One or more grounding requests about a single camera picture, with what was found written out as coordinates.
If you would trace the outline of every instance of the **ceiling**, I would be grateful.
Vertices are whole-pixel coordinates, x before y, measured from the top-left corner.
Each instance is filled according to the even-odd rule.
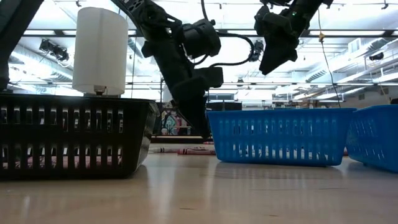
[[[158,5],[162,6],[169,14],[177,17],[186,23],[193,23],[203,18],[199,0],[165,0],[155,1]],[[330,9],[326,6],[320,8],[320,24],[321,28],[325,30],[325,55],[330,61],[331,71],[334,72],[335,82],[342,79],[347,79],[351,75],[355,75],[358,72],[369,70],[370,67],[376,65],[383,65],[383,63],[389,62],[396,58],[395,52],[396,43],[391,41],[392,44],[384,46],[383,50],[386,53],[386,58],[379,62],[367,62],[365,65],[365,59],[363,55],[352,58],[347,51],[348,44],[354,41],[356,38],[348,37],[333,37],[334,34],[327,35],[326,30],[356,30],[352,32],[360,32],[358,30],[366,30],[362,32],[364,36],[367,35],[369,30],[396,30],[398,29],[398,0],[386,1],[389,3],[389,7],[382,9],[384,6],[383,0],[335,0]],[[120,12],[110,0],[86,0],[80,1],[82,7],[103,7],[114,12],[120,13],[123,17],[126,15]],[[216,21],[216,29],[249,29],[249,31],[240,31],[242,34],[254,34],[252,31],[254,25],[254,15],[261,7],[261,3],[257,0],[206,0],[206,10],[210,19]],[[33,21],[30,23],[27,33],[29,31],[37,30],[70,30],[71,33],[76,29],[77,13],[81,9],[76,5],[76,1],[72,0],[45,0]],[[275,6],[272,11],[279,13],[283,8]],[[126,17],[129,23],[129,29],[134,30],[134,24]],[[318,16],[315,15],[310,23],[311,30],[319,30]],[[344,36],[344,32],[339,31],[340,36]],[[252,41],[262,40],[260,37],[250,37]],[[30,52],[45,57],[56,63],[54,58],[48,55],[44,55],[39,50],[39,45],[42,39],[49,39],[53,43],[61,45],[68,49],[71,59],[68,63],[62,63],[59,66],[66,68],[65,73],[73,72],[73,54],[75,51],[75,38],[74,37],[39,37],[38,35],[29,36],[25,35],[19,42],[20,50],[29,50]],[[136,43],[135,47],[139,50],[144,43],[143,37],[132,37]],[[364,38],[362,40],[363,48],[367,47],[367,44],[375,41],[377,38]],[[244,60],[249,55],[249,45],[241,39],[235,39],[230,37],[221,38],[222,48],[220,53],[212,58],[208,58],[199,67],[208,67],[216,62],[238,62]],[[315,85],[271,85],[271,82],[275,83],[305,83],[309,77],[313,77],[314,74],[320,70],[324,70],[326,63],[323,54],[323,49],[318,41],[318,38],[302,38],[300,45],[297,49],[298,59],[296,62],[287,62],[273,71],[271,74],[264,76],[261,72],[258,72],[260,62],[245,63],[237,67],[223,67],[224,70],[224,81],[226,83],[236,82],[239,78],[242,78],[247,83],[265,83],[264,86],[260,87],[257,85],[255,88],[238,88],[236,85],[225,85],[219,90],[211,90],[212,93],[233,93],[239,100],[271,100],[276,95],[290,95],[294,98],[296,95],[300,95],[307,92],[318,92],[316,95],[324,95],[324,92],[330,90],[330,86],[318,87]],[[153,58],[142,58],[140,55],[134,53],[134,49],[131,47],[127,48],[127,72],[126,81],[131,82],[160,82],[161,74],[157,68]],[[24,70],[32,70],[32,67],[21,68]],[[13,73],[11,82],[18,82],[20,85],[32,85],[29,84],[32,80],[30,74],[37,75],[36,78],[41,79],[41,76],[36,74],[40,71],[27,72],[21,75],[20,73]],[[363,82],[362,77],[368,80],[369,74],[366,73],[363,76],[349,80],[347,82]],[[70,80],[61,80],[66,84],[61,85],[65,90],[58,91],[58,94],[69,94]],[[329,75],[322,75],[311,80],[315,83],[330,83],[331,78]],[[40,90],[41,93],[54,93],[56,90],[50,90],[51,88],[59,89],[59,86],[45,86],[43,85]],[[160,99],[160,84],[148,84],[133,86],[133,92],[126,90],[125,97],[135,98],[151,98],[154,100]],[[25,90],[37,91],[37,88],[24,88]],[[79,93],[71,90],[69,95],[79,95]]]

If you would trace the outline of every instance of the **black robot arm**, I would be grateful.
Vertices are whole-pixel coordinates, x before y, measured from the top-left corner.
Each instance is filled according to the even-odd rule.
[[[283,63],[297,60],[299,37],[308,29],[310,21],[321,4],[330,6],[333,0],[261,0],[263,6],[254,17],[254,29],[266,40],[266,49],[260,71],[267,75]],[[271,13],[267,3],[288,6],[280,14]]]
[[[205,116],[205,92],[223,84],[221,67],[195,69],[187,58],[215,56],[221,48],[214,21],[182,24],[150,0],[112,0],[142,32],[142,53],[153,56],[168,86],[177,112],[204,138],[210,135]]]

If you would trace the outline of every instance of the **wire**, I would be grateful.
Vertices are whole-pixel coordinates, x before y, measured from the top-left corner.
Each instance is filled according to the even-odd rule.
[[[206,20],[209,20],[209,18],[207,17],[207,13],[206,13],[205,0],[200,0],[200,4],[201,4],[201,11],[203,13],[203,17]]]
[[[201,63],[203,63],[207,59],[207,57],[209,57],[208,54],[206,54],[199,62],[196,62],[193,65],[194,66],[200,65]]]
[[[207,17],[207,13],[206,13],[205,0],[200,0],[200,4],[201,4],[201,11],[202,11],[202,13],[203,13],[203,17],[204,17],[206,20],[209,20],[208,17]],[[242,64],[244,64],[244,63],[250,61],[250,59],[253,57],[253,55],[254,55],[254,44],[252,43],[252,41],[251,41],[248,37],[245,37],[245,36],[240,35],[240,34],[221,33],[221,32],[217,32],[217,34],[218,34],[218,36],[220,36],[220,37],[237,37],[237,38],[240,38],[240,39],[244,39],[245,41],[247,41],[247,42],[250,44],[250,48],[251,48],[251,49],[250,49],[250,54],[249,54],[248,58],[247,58],[246,60],[243,60],[242,62],[236,62],[236,63],[226,63],[226,62],[223,62],[223,63],[215,63],[215,64],[213,64],[213,65],[210,65],[210,67],[215,67],[215,66],[237,66],[237,65],[242,65]]]
[[[240,39],[244,39],[245,41],[247,41],[250,44],[250,54],[247,57],[246,60],[243,60],[241,62],[236,62],[236,63],[226,63],[226,62],[222,62],[222,63],[215,63],[213,65],[210,65],[210,67],[215,67],[215,66],[237,66],[237,65],[242,65],[248,61],[250,61],[250,59],[253,57],[254,55],[254,44],[253,42],[251,42],[251,40],[248,37],[245,37],[243,35],[240,34],[230,34],[230,33],[221,33],[221,32],[217,32],[217,34],[220,37],[237,37]]]
[[[333,80],[333,74],[330,71],[330,67],[329,67],[329,62],[328,62],[328,57],[326,56],[326,52],[325,52],[325,47],[323,46],[323,38],[325,37],[322,34],[322,28],[321,28],[321,12],[318,9],[318,23],[319,23],[319,42],[322,45],[322,52],[323,52],[323,56],[325,57],[325,62],[326,62],[326,66],[328,67],[328,71],[330,74],[330,78],[331,78],[331,84],[333,85],[333,89],[335,90],[336,96],[337,96],[337,102],[338,102],[338,107],[341,108],[341,104],[340,104],[340,97],[338,96],[337,93],[337,89],[336,89],[336,85],[335,85],[335,81]]]
[[[48,52],[42,57],[42,59],[39,60],[39,62],[38,62],[37,64],[40,64],[40,63],[44,60],[44,58],[47,57],[47,55],[48,55],[49,53],[50,53],[50,52],[48,51]]]

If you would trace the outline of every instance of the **ceiling light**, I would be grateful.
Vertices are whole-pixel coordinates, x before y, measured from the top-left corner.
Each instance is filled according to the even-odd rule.
[[[54,30],[25,30],[24,35],[55,35]]]
[[[333,98],[333,97],[336,97],[336,96],[337,96],[336,93],[327,93],[327,94],[323,94],[323,95],[318,96],[316,99],[317,100],[324,100],[324,99],[329,99],[329,98]]]
[[[65,35],[76,35],[76,31],[75,30],[63,30],[62,32]]]
[[[345,92],[344,94],[353,94],[353,93],[356,93],[357,91],[361,91],[361,90],[364,90],[364,89],[365,89],[365,87],[356,88],[356,89],[347,91],[347,92]]]
[[[309,93],[309,94],[303,93],[303,94],[295,96],[294,100],[301,100],[302,98],[311,97],[313,95],[316,95],[316,93]]]
[[[341,103],[341,100],[320,100],[320,103]]]
[[[257,35],[255,30],[229,30],[228,33],[240,35]]]
[[[394,80],[396,78],[398,78],[398,72],[397,73],[392,73],[392,74],[389,74],[389,75],[383,75],[380,78],[375,78],[373,80],[373,83],[386,82],[386,81],[389,81],[389,80]]]
[[[385,31],[383,30],[358,30],[358,31],[351,31],[351,30],[323,30],[322,34],[328,36],[333,35],[383,35]],[[310,31],[310,35],[319,35],[320,31]]]
[[[378,83],[379,86],[398,86],[398,83]]]
[[[265,100],[265,102],[273,102],[273,103],[288,103],[289,100]]]
[[[338,86],[373,86],[373,83],[337,83]]]

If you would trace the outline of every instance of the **table surface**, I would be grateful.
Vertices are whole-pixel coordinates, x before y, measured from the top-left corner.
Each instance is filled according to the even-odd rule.
[[[398,174],[150,154],[126,180],[0,182],[0,223],[397,223]]]

